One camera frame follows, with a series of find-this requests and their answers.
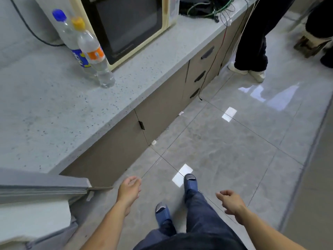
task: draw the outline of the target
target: drawer handle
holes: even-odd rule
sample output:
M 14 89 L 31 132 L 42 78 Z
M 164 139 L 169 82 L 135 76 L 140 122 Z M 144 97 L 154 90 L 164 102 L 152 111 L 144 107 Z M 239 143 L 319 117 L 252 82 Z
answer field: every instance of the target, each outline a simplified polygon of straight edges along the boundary
M 206 73 L 206 70 L 203 71 L 203 72 L 201 73 L 201 75 L 199 75 L 198 78 L 196 78 L 196 79 L 194 80 L 194 82 L 197 82 L 197 81 L 201 80 L 201 78 L 205 75 L 205 73 Z
M 209 49 L 204 55 L 201 56 L 201 59 L 205 59 L 207 58 L 209 55 L 211 55 L 211 53 L 213 52 L 215 46 L 212 46 L 211 49 Z
M 142 130 L 145 130 L 143 122 L 139 121 L 139 125 L 140 125 L 140 127 L 141 127 Z
M 198 92 L 199 92 L 200 88 L 198 88 L 194 93 L 193 95 L 191 95 L 189 98 L 191 99 L 192 97 L 194 97 Z

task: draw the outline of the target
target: microwave window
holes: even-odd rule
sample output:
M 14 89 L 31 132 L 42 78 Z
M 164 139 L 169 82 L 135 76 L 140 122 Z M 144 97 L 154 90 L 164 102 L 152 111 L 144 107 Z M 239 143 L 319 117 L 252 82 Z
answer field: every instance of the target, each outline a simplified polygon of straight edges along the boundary
M 114 53 L 158 23 L 156 0 L 103 0 L 96 8 Z

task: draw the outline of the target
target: blue jeans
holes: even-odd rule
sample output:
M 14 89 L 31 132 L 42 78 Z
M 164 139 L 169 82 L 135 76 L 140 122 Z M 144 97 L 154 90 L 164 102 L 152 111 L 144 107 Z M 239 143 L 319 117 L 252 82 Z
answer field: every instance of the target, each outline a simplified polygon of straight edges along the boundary
M 241 242 L 236 233 L 219 217 L 216 211 L 207 203 L 202 193 L 188 190 L 185 196 L 187 207 L 186 232 L 213 233 Z M 154 229 L 140 241 L 133 250 L 154 245 L 175 235 L 176 229 L 171 221 L 166 221 L 161 228 Z

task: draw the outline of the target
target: orange bottle label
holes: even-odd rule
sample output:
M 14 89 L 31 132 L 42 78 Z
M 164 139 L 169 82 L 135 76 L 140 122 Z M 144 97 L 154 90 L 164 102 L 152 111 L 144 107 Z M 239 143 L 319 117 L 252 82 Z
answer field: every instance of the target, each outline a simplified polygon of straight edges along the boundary
M 98 60 L 104 58 L 104 52 L 103 52 L 101 46 L 98 47 L 95 51 L 87 53 L 87 55 L 93 61 L 98 61 Z

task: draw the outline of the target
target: plastic bottle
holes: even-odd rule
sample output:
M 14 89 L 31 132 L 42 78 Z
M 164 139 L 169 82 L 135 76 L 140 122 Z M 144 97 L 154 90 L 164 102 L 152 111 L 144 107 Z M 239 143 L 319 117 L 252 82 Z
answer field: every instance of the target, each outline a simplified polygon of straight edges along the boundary
M 53 10 L 52 15 L 55 20 L 59 22 L 60 30 L 58 32 L 61 34 L 61 39 L 64 41 L 64 44 L 71 49 L 74 57 L 78 60 L 81 67 L 83 67 L 83 71 L 90 77 L 96 76 L 96 70 L 91 67 L 90 63 L 78 46 L 78 33 L 68 24 L 65 13 L 62 10 L 55 9 Z
M 87 57 L 88 62 L 97 71 L 97 77 L 102 88 L 112 87 L 115 83 L 113 73 L 108 69 L 108 61 L 98 39 L 86 30 L 81 17 L 72 18 L 74 29 L 78 33 L 78 45 Z

